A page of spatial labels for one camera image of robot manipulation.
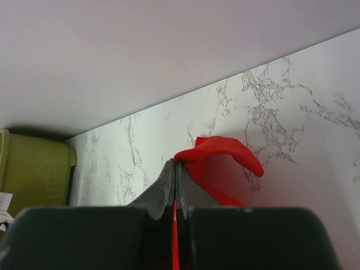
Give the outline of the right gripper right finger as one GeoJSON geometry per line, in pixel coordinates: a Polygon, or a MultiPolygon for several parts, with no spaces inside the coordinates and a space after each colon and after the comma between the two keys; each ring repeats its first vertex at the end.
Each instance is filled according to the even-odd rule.
{"type": "Polygon", "coordinates": [[[340,269],[321,220],[294,207],[222,206],[175,166],[175,269],[340,269]]]}

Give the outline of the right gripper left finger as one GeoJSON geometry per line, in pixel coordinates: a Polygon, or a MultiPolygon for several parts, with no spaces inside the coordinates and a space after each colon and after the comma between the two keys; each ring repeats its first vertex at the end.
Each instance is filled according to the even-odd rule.
{"type": "Polygon", "coordinates": [[[175,269],[175,164],[126,206],[21,211],[1,243],[2,269],[175,269]]]}

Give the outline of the red t-shirt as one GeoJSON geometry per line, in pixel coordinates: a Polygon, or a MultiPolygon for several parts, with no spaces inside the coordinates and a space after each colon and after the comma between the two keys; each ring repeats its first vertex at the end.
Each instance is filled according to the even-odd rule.
{"type": "Polygon", "coordinates": [[[244,269],[246,255],[266,233],[251,229],[260,213],[248,213],[244,204],[216,186],[229,178],[222,173],[214,180],[205,177],[211,158],[238,163],[261,177],[264,169],[255,155],[239,140],[199,137],[195,147],[175,154],[170,161],[172,198],[166,208],[172,228],[162,239],[168,246],[167,269],[244,269]]]}

